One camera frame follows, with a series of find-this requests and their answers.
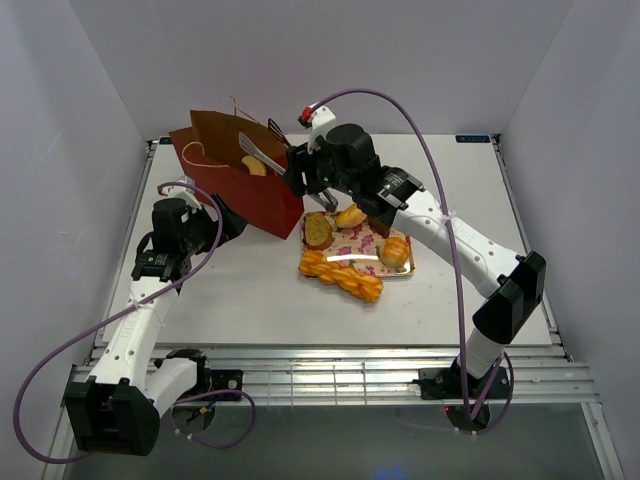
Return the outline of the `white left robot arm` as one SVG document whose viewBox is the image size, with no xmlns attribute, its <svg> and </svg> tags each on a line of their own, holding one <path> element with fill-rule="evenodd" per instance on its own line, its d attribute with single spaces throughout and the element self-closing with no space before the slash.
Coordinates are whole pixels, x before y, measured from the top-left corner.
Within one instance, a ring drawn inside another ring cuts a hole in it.
<svg viewBox="0 0 640 480">
<path fill-rule="evenodd" d="M 246 228 L 221 197 L 208 212 L 185 183 L 162 187 L 151 212 L 152 229 L 140 240 L 131 272 L 128 313 L 98 363 L 83 382 L 71 382 L 64 394 L 78 449 L 87 453 L 148 455 L 159 434 L 162 415 L 183 396 L 205 397 L 212 376 L 197 349 L 171 351 L 152 365 L 152 353 L 166 318 L 179 298 L 191 260 L 207 254 Z"/>
</svg>

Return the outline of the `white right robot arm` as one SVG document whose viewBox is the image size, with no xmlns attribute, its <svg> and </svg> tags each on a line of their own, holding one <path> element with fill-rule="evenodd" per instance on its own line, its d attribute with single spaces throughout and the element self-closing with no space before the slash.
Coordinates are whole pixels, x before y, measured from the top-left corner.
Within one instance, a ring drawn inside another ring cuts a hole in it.
<svg viewBox="0 0 640 480">
<path fill-rule="evenodd" d="M 334 191 L 380 225 L 394 228 L 436 253 L 454 269 L 455 284 L 468 280 L 484 301 L 473 314 L 471 331 L 459 331 L 454 364 L 434 380 L 441 392 L 452 382 L 464 399 L 484 399 L 494 382 L 504 349 L 538 308 L 546 261 L 537 252 L 521 255 L 490 240 L 457 218 L 444 192 L 430 193 L 407 171 L 382 164 L 371 136 L 359 125 L 339 124 L 319 103 L 299 117 L 308 140 L 287 152 L 284 182 L 297 197 L 309 196 L 334 211 Z"/>
</svg>

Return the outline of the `braided twisted bread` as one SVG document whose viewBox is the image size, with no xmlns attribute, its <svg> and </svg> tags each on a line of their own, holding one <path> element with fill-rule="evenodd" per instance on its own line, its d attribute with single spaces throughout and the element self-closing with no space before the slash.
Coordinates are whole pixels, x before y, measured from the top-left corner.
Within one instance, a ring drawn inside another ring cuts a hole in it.
<svg viewBox="0 0 640 480">
<path fill-rule="evenodd" d="M 325 285 L 339 286 L 367 303 L 377 301 L 384 288 L 378 277 L 362 273 L 351 266 L 330 262 L 319 251 L 306 251 L 301 257 L 298 271 L 303 276 L 318 279 Z"/>
</svg>

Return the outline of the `large orange muffin bread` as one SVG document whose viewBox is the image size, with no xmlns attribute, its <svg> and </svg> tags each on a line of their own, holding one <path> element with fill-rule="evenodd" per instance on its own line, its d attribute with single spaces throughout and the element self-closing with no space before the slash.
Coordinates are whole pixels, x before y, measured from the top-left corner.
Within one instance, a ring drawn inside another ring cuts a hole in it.
<svg viewBox="0 0 640 480">
<path fill-rule="evenodd" d="M 248 169 L 250 175 L 260 177 L 265 177 L 267 175 L 265 164 L 254 156 L 245 155 L 241 159 L 241 162 Z"/>
</svg>

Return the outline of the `red paper bag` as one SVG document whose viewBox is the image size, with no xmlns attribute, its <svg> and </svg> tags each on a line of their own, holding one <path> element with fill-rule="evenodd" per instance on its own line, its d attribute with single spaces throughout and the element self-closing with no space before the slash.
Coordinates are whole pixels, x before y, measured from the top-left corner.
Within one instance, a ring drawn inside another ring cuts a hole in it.
<svg viewBox="0 0 640 480">
<path fill-rule="evenodd" d="M 287 238 L 304 213 L 303 201 L 269 166 L 265 165 L 265 177 L 249 174 L 241 162 L 248 154 L 239 145 L 239 135 L 245 134 L 283 167 L 286 144 L 244 112 L 192 110 L 190 120 L 189 127 L 169 133 L 185 175 L 203 190 L 218 194 L 252 226 Z"/>
</svg>

